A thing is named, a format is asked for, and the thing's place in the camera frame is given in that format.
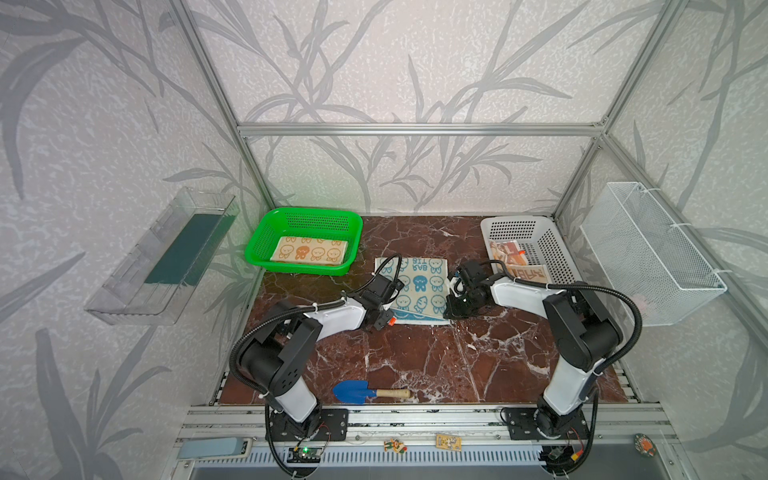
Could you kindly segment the blue patterned towel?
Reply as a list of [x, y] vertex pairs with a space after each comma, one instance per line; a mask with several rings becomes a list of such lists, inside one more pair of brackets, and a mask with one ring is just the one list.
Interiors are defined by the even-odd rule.
[[391, 305], [395, 323], [446, 326], [448, 263], [442, 258], [404, 258], [398, 279], [404, 284]]

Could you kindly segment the green plastic basket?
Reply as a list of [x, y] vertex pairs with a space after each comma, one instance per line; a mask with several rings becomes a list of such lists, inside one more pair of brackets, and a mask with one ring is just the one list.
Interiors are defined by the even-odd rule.
[[245, 259], [275, 273], [344, 276], [363, 230], [354, 212], [281, 207], [268, 212], [249, 240]]

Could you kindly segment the white plastic basket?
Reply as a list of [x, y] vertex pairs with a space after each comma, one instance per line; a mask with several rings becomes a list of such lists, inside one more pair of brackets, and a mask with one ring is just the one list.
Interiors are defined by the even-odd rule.
[[573, 284], [581, 279], [555, 223], [541, 216], [505, 216], [486, 218], [481, 230], [495, 279], [490, 286], [496, 305], [523, 310], [541, 317], [548, 310], [564, 308], [573, 295], [565, 290], [524, 285], [507, 267], [491, 258], [490, 241], [516, 240], [527, 251], [528, 259], [545, 265], [551, 284]]

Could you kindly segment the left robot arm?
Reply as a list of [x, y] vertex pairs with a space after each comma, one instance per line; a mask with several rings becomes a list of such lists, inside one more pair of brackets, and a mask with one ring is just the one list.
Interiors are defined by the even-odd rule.
[[386, 326], [393, 318], [391, 306], [404, 287], [401, 265], [401, 255], [389, 256], [366, 283], [335, 301], [273, 305], [268, 318], [232, 347], [230, 376], [257, 392], [289, 423], [316, 428], [320, 403], [303, 378], [316, 344], [339, 333]]

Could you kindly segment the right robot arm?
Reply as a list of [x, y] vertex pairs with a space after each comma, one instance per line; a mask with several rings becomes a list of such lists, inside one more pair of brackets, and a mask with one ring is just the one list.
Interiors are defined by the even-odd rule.
[[467, 261], [448, 285], [447, 319], [469, 319], [500, 306], [548, 321], [559, 358], [533, 414], [538, 434], [547, 439], [572, 427], [597, 378], [628, 354], [642, 333], [642, 314], [630, 296], [584, 282], [525, 280], [500, 260]]

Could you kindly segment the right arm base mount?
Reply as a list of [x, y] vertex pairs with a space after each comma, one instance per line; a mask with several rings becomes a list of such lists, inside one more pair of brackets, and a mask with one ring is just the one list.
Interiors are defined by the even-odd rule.
[[589, 437], [590, 422], [582, 407], [560, 416], [544, 407], [504, 407], [500, 411], [502, 424], [511, 440], [568, 440]]

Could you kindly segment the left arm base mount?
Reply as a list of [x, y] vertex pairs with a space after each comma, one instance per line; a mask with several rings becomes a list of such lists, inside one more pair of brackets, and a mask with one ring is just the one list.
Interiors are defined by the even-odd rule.
[[349, 425], [349, 410], [318, 407], [302, 422], [287, 413], [269, 411], [266, 427], [273, 441], [344, 441]]

